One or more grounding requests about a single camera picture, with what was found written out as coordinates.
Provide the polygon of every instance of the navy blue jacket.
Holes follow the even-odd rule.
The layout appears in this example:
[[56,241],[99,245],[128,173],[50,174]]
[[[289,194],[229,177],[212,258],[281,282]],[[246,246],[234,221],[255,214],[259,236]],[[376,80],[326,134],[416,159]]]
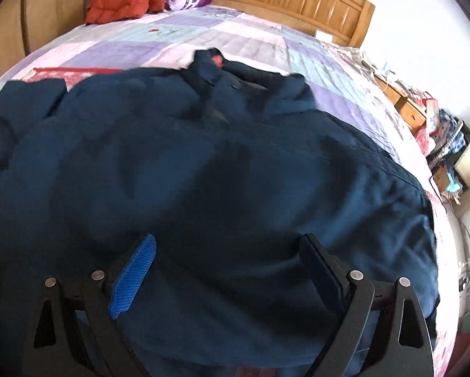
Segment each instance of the navy blue jacket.
[[142,232],[156,237],[156,259],[119,322],[148,365],[311,363],[336,318],[298,257],[309,232],[370,279],[410,278],[433,311],[432,211],[415,177],[317,110],[302,75],[219,69],[210,56],[97,75],[69,93],[62,80],[0,92],[8,368],[44,280],[104,269]]

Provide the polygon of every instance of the blue textured pad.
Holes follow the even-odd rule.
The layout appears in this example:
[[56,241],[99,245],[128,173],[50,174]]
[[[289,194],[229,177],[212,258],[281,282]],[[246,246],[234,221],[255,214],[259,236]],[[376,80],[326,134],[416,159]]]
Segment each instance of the blue textured pad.
[[147,235],[113,283],[113,293],[108,307],[113,319],[130,308],[149,267],[153,263],[155,254],[156,240],[153,235]]

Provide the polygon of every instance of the bedside table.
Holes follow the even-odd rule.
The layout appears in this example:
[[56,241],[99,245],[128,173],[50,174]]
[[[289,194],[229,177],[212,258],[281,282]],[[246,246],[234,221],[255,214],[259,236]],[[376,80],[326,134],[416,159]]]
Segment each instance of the bedside table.
[[411,133],[419,131],[427,118],[418,106],[394,84],[387,82],[376,74],[375,81],[384,92],[385,96],[394,104],[394,107],[401,115],[402,120],[404,120],[404,122],[409,126]]

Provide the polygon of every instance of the light blue object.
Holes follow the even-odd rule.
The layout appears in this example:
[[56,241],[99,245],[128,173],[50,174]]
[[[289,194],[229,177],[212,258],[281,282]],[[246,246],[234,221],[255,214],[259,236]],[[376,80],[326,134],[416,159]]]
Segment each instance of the light blue object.
[[153,235],[146,235],[113,283],[113,293],[108,306],[113,319],[130,308],[155,255],[156,240]]

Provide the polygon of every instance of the metal screw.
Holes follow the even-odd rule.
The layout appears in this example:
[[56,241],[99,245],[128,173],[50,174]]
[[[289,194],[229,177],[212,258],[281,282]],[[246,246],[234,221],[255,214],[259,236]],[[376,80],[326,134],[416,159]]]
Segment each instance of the metal screw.
[[94,271],[92,273],[92,279],[94,281],[100,281],[101,279],[104,279],[105,276],[106,274],[104,273],[104,271],[100,271],[100,270]]
[[350,276],[355,281],[362,281],[362,279],[364,279],[364,274],[361,271],[352,271],[350,272]]
[[409,279],[404,278],[404,277],[399,279],[399,283],[404,287],[410,287],[411,286],[411,282],[409,281]]
[[56,283],[57,283],[57,279],[55,279],[54,277],[50,277],[50,278],[48,278],[48,279],[45,281],[45,286],[46,286],[46,287],[52,287],[52,286],[54,286]]

